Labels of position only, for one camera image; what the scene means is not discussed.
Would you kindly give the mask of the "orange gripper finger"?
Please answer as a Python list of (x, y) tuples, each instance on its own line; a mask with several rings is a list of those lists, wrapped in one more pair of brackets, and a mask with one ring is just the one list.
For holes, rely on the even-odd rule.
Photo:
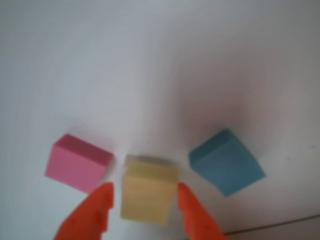
[(182, 182), (177, 187), (177, 205), (182, 212), (184, 232), (189, 240), (227, 239), (190, 188)]
[(114, 206), (114, 184), (106, 182), (91, 192), (61, 223), (55, 240), (101, 240)]

